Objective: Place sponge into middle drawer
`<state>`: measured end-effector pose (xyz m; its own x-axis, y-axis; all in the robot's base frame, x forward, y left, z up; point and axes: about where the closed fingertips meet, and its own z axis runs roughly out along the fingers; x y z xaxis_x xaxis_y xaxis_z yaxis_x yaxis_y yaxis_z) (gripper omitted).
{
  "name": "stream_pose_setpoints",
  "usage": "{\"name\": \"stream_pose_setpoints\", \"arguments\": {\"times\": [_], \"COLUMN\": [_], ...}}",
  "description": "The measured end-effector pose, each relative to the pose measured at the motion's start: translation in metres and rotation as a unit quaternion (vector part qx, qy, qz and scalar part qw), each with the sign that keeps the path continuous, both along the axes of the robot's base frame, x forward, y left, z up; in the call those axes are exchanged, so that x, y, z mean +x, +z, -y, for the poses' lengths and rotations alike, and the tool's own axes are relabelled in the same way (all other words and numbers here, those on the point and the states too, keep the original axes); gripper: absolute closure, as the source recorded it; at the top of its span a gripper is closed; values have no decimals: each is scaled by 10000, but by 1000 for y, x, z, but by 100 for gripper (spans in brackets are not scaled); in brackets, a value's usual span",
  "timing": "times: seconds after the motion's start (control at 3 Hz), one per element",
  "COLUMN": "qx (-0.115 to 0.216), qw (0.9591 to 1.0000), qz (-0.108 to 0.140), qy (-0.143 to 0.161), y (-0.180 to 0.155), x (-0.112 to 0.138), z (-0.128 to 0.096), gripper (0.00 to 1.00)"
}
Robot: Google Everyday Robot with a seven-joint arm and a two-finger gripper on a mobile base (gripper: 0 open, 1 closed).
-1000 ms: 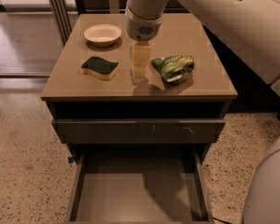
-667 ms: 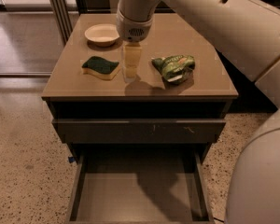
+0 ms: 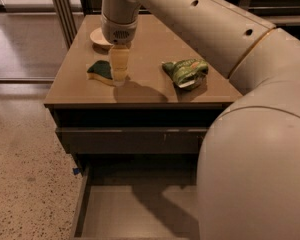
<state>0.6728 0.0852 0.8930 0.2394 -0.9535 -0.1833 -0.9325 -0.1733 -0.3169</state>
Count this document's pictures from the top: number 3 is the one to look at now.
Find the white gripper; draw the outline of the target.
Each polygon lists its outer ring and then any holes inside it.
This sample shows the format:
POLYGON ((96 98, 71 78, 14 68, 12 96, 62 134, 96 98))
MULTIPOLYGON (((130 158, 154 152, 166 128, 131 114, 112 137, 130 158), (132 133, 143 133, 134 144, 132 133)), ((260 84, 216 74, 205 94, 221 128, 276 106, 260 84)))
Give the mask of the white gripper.
POLYGON ((128 72, 129 48, 125 44, 134 39, 137 22, 115 23, 102 15, 101 29, 104 38, 114 45, 109 51, 111 76, 114 85, 121 86, 124 84, 128 72))

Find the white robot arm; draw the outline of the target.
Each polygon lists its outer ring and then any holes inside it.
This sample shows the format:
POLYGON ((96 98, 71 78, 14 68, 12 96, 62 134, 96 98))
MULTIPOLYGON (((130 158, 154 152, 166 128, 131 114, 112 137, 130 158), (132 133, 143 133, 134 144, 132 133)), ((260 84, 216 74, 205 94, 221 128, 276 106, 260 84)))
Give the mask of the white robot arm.
POLYGON ((241 93, 197 166, 201 240, 300 240, 300 41, 224 0, 103 0, 102 28, 147 8, 241 93))

